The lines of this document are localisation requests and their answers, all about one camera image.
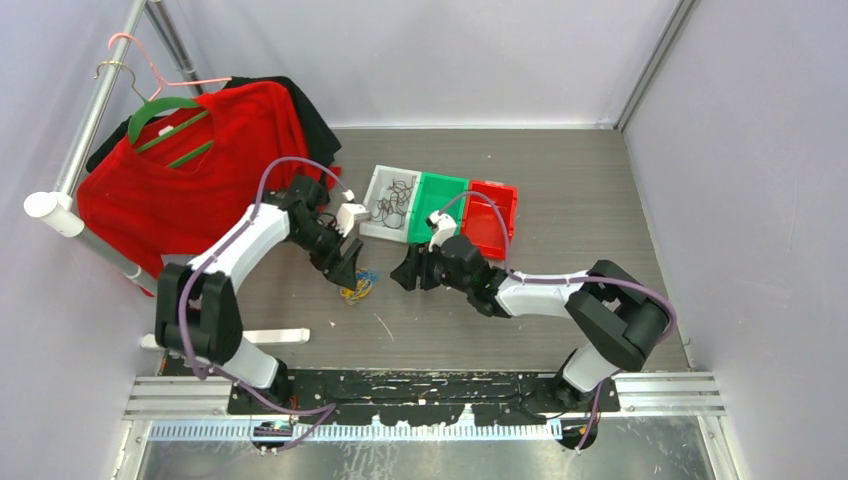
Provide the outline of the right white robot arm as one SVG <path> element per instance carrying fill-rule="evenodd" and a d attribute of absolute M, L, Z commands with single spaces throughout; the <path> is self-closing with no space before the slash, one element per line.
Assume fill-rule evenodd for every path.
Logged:
<path fill-rule="evenodd" d="M 491 264 L 463 235 L 410 245 L 390 277 L 406 291 L 461 292 L 487 317 L 572 320 L 588 343 L 569 355 L 554 386 L 558 403 L 571 411 L 590 402 L 605 379 L 640 371 L 676 322 L 663 296 L 612 261 L 572 274 L 532 276 Z"/>

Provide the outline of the pink clothes hanger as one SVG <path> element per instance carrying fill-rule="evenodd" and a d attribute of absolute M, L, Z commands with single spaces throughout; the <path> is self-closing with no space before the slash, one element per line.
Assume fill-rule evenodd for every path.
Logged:
<path fill-rule="evenodd" d="M 171 81 L 163 73 L 160 71 L 156 63 L 153 61 L 150 56 L 147 48 L 144 43 L 138 40 L 135 36 L 125 33 L 125 32 L 117 32 L 114 33 L 108 40 L 108 46 L 112 47 L 118 40 L 127 40 L 130 44 L 135 45 L 137 49 L 141 52 L 142 57 L 146 61 L 149 69 L 151 70 L 152 75 L 156 81 L 156 90 L 149 96 L 145 97 L 146 101 L 155 100 L 165 88 L 171 87 L 198 87 L 200 92 L 203 92 L 202 86 L 216 84 L 216 83 L 226 83 L 232 80 L 231 77 L 219 77 L 219 78 L 209 78 L 209 79 L 197 79 L 192 78 L 191 75 L 195 73 L 195 70 L 190 68 L 187 71 L 187 75 L 190 77 L 188 80 L 183 79 L 182 81 Z"/>

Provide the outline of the white rack foot bar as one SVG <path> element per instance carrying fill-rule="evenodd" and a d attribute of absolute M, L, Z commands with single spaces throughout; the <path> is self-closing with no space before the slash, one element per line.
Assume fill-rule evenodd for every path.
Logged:
<path fill-rule="evenodd" d="M 270 330 L 245 330 L 243 337 L 257 346 L 304 344 L 311 338 L 309 328 L 270 329 Z M 163 351 L 153 334 L 145 335 L 140 342 L 143 350 Z"/>

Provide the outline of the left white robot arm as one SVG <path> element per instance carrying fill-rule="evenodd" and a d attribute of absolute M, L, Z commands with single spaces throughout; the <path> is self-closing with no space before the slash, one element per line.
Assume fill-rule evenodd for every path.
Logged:
<path fill-rule="evenodd" d="M 259 261 L 285 242 L 306 251 L 330 283 L 356 287 L 363 243 L 349 236 L 369 212 L 351 191 L 344 197 L 337 213 L 327 215 L 328 189 L 298 175 L 285 190 L 265 190 L 203 254 L 185 265 L 167 264 L 157 285 L 156 345 L 193 354 L 200 368 L 222 368 L 253 388 L 253 400 L 269 413 L 285 409 L 292 397 L 288 367 L 245 336 L 237 291 Z"/>

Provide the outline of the green clothes hanger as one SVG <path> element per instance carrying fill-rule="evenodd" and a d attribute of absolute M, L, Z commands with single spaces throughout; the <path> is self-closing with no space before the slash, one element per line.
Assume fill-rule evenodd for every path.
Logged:
<path fill-rule="evenodd" d="M 129 139 L 129 143 L 131 145 L 134 145 L 138 141 L 144 127 L 154 117 L 158 116 L 159 114 L 165 111 L 180 109 L 199 109 L 200 112 L 195 114 L 190 119 L 179 123 L 173 129 L 169 130 L 163 135 L 158 136 L 156 139 L 150 140 L 149 142 L 144 143 L 140 147 L 136 147 L 135 150 L 139 153 L 146 151 L 152 148 L 153 146 L 163 142 L 164 140 L 185 130 L 189 126 L 194 125 L 199 120 L 209 115 L 209 111 L 205 107 L 203 107 L 201 104 L 191 98 L 162 97 L 155 100 L 146 101 L 144 105 L 141 106 L 129 119 L 127 127 L 127 137 Z"/>

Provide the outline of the green plastic bin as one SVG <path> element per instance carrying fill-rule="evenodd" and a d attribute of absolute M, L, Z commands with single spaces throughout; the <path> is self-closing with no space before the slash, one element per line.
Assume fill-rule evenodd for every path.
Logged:
<path fill-rule="evenodd" d="M 441 210 L 460 193 L 467 191 L 469 185 L 470 180 L 467 178 L 423 172 L 407 223 L 407 242 L 428 242 L 432 231 L 426 223 L 427 217 Z"/>

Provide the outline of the red shirt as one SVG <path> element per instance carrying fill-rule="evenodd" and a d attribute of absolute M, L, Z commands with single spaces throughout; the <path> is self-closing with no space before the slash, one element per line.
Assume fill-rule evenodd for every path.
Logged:
<path fill-rule="evenodd" d="M 168 255 L 197 255 L 233 227 L 266 186 L 287 188 L 297 175 L 320 179 L 289 92 L 259 82 L 197 97 L 209 115 L 141 153 L 199 109 L 180 109 L 127 134 L 81 182 L 76 204 L 85 225 L 153 277 Z"/>

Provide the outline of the black garment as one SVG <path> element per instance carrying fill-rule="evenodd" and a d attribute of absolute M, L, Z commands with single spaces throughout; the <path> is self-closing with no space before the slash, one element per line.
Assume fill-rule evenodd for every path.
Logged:
<path fill-rule="evenodd" d="M 324 166 L 335 162 L 335 154 L 342 148 L 341 142 L 329 127 L 312 101 L 303 90 L 289 77 L 240 77 L 233 76 L 223 86 L 223 90 L 243 87 L 259 82 L 272 82 L 284 87 L 291 97 L 300 126 L 307 143 L 309 158 Z M 85 171 L 92 173 L 100 163 L 111 153 L 128 132 L 130 118 L 121 122 L 111 135 L 92 153 L 85 163 Z"/>

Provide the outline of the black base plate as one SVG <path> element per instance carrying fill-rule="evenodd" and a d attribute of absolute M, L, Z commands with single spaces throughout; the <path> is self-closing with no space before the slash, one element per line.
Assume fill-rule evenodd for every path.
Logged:
<path fill-rule="evenodd" d="M 546 419 L 591 410 L 556 397 L 559 377 L 539 371 L 423 371 L 291 369 L 289 407 L 311 410 L 332 403 L 329 424 L 449 426 L 471 415 L 475 426 L 540 425 Z"/>

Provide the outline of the metal clothes rack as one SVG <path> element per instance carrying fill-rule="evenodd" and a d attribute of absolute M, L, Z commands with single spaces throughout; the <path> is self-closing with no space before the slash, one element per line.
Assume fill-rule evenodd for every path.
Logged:
<path fill-rule="evenodd" d="M 85 170 L 89 150 L 119 78 L 121 64 L 130 51 L 131 43 L 137 38 L 135 31 L 143 17 L 152 24 L 165 51 L 176 65 L 177 73 L 182 76 L 180 82 L 170 86 L 186 87 L 192 96 L 204 92 L 202 87 L 190 84 L 198 79 L 196 67 L 167 4 L 164 1 L 131 1 L 128 4 L 127 19 L 117 39 L 109 47 L 105 71 L 95 80 L 92 98 L 84 111 L 53 188 L 28 195 L 23 207 L 28 216 L 41 221 L 62 237 L 80 242 L 116 267 L 143 291 L 152 294 L 156 288 L 156 280 L 85 226 L 74 211 L 75 191 Z"/>

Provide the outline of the red plastic bin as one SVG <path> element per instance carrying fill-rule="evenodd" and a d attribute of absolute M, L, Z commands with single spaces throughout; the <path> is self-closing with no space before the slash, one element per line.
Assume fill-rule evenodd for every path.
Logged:
<path fill-rule="evenodd" d="M 498 207 L 505 221 L 509 240 L 514 235 L 518 190 L 511 185 L 472 179 L 469 190 L 486 195 Z M 492 260 L 505 258 L 506 243 L 494 210 L 476 196 L 468 196 L 460 233 L 479 248 L 484 257 Z"/>

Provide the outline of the aluminium rail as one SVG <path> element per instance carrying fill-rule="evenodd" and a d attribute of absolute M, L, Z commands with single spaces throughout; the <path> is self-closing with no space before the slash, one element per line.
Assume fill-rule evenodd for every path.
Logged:
<path fill-rule="evenodd" d="M 125 407 L 152 440 L 248 441 L 262 449 L 307 441 L 578 441 L 603 420 L 721 417 L 708 373 L 617 374 L 598 399 L 567 409 L 542 372 L 297 370 L 287 413 L 230 381 L 140 377 Z"/>

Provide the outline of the white plastic bin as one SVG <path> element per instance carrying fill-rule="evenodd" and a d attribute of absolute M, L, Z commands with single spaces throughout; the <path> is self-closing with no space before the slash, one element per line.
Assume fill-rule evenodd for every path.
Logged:
<path fill-rule="evenodd" d="M 363 201 L 371 217 L 359 225 L 360 235 L 405 243 L 421 175 L 417 170 L 376 165 Z"/>

